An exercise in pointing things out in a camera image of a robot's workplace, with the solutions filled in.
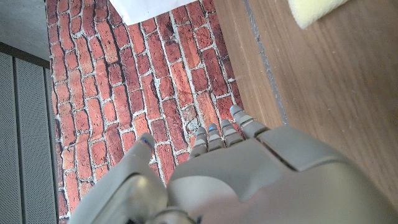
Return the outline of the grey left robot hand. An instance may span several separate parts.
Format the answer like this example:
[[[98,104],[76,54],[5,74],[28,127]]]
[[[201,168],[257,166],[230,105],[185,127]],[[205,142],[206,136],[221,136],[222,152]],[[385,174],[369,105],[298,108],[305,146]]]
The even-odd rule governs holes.
[[[164,184],[145,133],[82,198],[70,223],[396,223],[397,211],[336,149],[269,129],[234,105],[235,123],[198,128]]]

